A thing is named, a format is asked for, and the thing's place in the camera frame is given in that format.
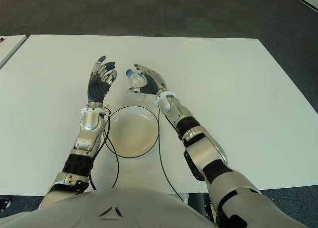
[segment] robotic arm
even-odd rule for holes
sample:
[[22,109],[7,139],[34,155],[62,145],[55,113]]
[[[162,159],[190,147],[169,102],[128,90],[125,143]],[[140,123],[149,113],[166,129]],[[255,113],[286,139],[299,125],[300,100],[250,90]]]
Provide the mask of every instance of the robotic arm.
[[205,181],[219,227],[305,227],[279,210],[241,173],[228,166],[222,147],[191,112],[168,91],[162,77],[136,64],[148,83],[130,91],[156,95],[156,104],[185,146],[184,157],[193,176]]
[[109,109],[103,106],[103,100],[117,77],[115,63],[102,64],[105,59],[105,56],[99,58],[93,66],[87,89],[88,104],[81,110],[84,117],[79,123],[79,135],[40,208],[82,193],[88,187],[88,175],[105,130],[104,116],[110,114]]

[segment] white plate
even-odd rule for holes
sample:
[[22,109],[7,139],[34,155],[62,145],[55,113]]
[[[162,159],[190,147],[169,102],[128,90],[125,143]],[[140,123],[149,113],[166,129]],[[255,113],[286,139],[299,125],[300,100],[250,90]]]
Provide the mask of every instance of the white plate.
[[[110,117],[109,139],[121,157],[138,157],[147,153],[158,138],[156,116],[146,108],[128,106]],[[114,152],[110,142],[107,145]]]

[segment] plastic bottle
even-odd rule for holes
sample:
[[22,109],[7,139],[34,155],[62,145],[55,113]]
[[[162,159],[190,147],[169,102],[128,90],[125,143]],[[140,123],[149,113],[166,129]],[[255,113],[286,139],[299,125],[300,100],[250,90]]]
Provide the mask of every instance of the plastic bottle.
[[143,87],[147,84],[147,79],[144,76],[139,75],[137,72],[130,69],[126,71],[126,76],[132,87]]

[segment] black cable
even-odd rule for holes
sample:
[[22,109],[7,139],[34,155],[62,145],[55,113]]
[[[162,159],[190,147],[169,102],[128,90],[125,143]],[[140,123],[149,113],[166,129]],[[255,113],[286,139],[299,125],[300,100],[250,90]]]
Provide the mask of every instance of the black cable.
[[104,142],[101,144],[101,146],[99,147],[99,149],[97,150],[96,154],[94,155],[93,157],[93,160],[95,160],[95,158],[97,157],[97,155],[99,154],[99,152],[101,151],[101,149],[103,148],[103,146],[106,144],[106,140],[108,139],[108,135],[109,135],[109,131],[110,131],[110,116],[108,116],[108,128],[107,128],[107,133],[105,135],[105,131],[103,132],[104,133]]
[[109,138],[108,138],[108,141],[110,142],[111,146],[113,147],[114,152],[115,152],[115,155],[116,155],[116,159],[117,159],[117,175],[116,175],[116,179],[115,179],[115,181],[114,181],[114,183],[113,183],[113,185],[112,185],[112,187],[111,187],[111,188],[113,188],[113,187],[115,186],[116,182],[117,182],[118,175],[119,175],[119,160],[118,160],[118,154],[117,154],[117,152],[116,152],[116,150],[115,150],[115,147],[114,147],[113,143],[111,142],[111,140],[110,140]]
[[[118,154],[117,154],[117,152],[116,152],[116,149],[115,149],[113,143],[111,142],[111,140],[110,140],[109,137],[108,137],[109,131],[110,131],[110,116],[108,116],[107,122],[108,122],[107,133],[106,133],[105,131],[103,132],[104,141],[103,141],[103,143],[101,144],[101,146],[99,147],[98,151],[96,152],[96,154],[95,154],[95,156],[94,156],[93,158],[94,158],[94,160],[95,160],[95,158],[97,157],[97,155],[99,154],[99,152],[101,151],[101,149],[103,148],[104,145],[106,145],[106,146],[108,147],[108,145],[107,145],[107,143],[106,143],[106,141],[108,140],[108,141],[110,142],[111,146],[112,146],[113,149],[114,149],[114,152],[115,152],[115,155],[116,155],[116,160],[117,160],[117,175],[116,175],[116,179],[115,179],[115,181],[114,181],[114,183],[113,183],[113,185],[112,185],[112,188],[114,188],[114,186],[115,186],[115,184],[116,184],[116,182],[117,182],[117,180],[118,180],[118,176],[119,176],[119,160],[118,160]],[[90,182],[92,188],[93,188],[94,190],[96,190],[96,187],[95,187],[95,185],[94,185],[94,183],[93,183],[93,180],[92,180],[92,178],[91,178],[91,173],[90,173],[90,171],[89,171],[88,177],[89,177],[89,182]]]
[[[106,139],[108,138],[108,135],[109,135],[109,131],[110,131],[110,116],[108,116],[108,128],[107,128],[107,133],[105,133],[105,131],[103,132],[104,134],[104,142],[101,144],[101,146],[99,147],[99,149],[97,150],[96,154],[94,155],[93,157],[93,161],[96,159],[97,155],[99,154],[99,152],[101,151],[101,149],[104,147],[104,145],[106,144]],[[96,187],[93,183],[93,179],[91,178],[91,173],[89,171],[89,174],[88,174],[88,178],[89,178],[89,182],[90,182],[90,185],[91,187],[96,190]]]
[[159,157],[160,157],[160,163],[161,163],[161,167],[162,167],[162,170],[163,170],[163,173],[164,173],[164,176],[165,178],[167,179],[167,182],[169,183],[170,187],[173,189],[173,191],[177,194],[177,196],[180,198],[181,201],[183,201],[183,199],[180,197],[179,193],[177,193],[177,191],[175,190],[175,188],[173,187],[173,185],[170,183],[168,177],[167,177],[167,174],[165,173],[165,170],[163,168],[163,164],[162,164],[162,158],[161,158],[161,149],[160,149],[160,125],[159,125],[159,122],[160,122],[160,109],[159,109],[159,112],[158,112],[158,146],[159,146]]
[[89,171],[89,174],[88,174],[88,178],[89,178],[89,182],[90,182],[91,187],[92,187],[94,190],[96,190],[96,187],[95,187],[95,185],[94,185],[94,183],[93,183],[93,180],[92,180],[92,178],[91,178],[90,171]]

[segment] gray carpet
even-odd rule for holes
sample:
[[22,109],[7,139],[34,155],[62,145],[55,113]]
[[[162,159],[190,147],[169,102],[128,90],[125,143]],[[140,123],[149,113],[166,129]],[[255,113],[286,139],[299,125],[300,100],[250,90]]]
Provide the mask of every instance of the gray carpet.
[[[318,111],[318,13],[298,0],[0,0],[0,35],[17,34],[258,38]],[[317,186],[264,194],[318,227]],[[0,216],[40,200],[14,199]]]

